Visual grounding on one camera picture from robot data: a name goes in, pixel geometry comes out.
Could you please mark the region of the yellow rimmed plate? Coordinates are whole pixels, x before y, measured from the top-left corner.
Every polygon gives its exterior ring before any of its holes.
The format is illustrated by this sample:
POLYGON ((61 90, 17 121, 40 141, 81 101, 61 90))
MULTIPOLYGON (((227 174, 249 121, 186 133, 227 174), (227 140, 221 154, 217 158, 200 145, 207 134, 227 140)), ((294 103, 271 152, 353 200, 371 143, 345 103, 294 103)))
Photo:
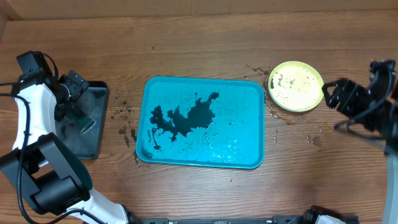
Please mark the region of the yellow rimmed plate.
POLYGON ((288 61, 276 66, 268 79, 268 92, 281 108, 301 113, 314 109, 323 99, 321 75, 310 65, 288 61))

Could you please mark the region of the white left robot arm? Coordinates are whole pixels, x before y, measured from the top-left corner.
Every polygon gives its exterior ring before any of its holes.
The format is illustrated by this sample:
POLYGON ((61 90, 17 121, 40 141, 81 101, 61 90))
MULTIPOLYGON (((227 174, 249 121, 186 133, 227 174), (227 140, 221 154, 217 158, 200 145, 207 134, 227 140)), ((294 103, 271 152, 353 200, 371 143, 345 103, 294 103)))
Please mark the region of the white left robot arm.
POLYGON ((1 172, 15 187, 27 222, 35 213, 68 216, 83 223, 138 223, 124 205, 99 193, 83 159, 99 154, 109 97, 104 82, 88 81, 77 72, 59 74, 43 52, 17 57, 21 68, 9 97, 18 107, 17 136, 1 157, 1 172))

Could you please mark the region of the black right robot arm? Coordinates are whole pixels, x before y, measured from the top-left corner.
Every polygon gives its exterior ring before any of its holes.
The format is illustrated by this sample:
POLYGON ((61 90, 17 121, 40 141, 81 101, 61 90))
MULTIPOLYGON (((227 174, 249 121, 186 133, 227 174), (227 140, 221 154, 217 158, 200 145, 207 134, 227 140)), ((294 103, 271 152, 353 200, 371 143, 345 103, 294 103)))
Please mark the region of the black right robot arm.
POLYGON ((326 105, 348 117, 334 129, 371 141, 385 141, 387 197, 383 223, 397 223, 397 72, 395 60, 372 61, 368 87, 342 78, 322 86, 326 105))

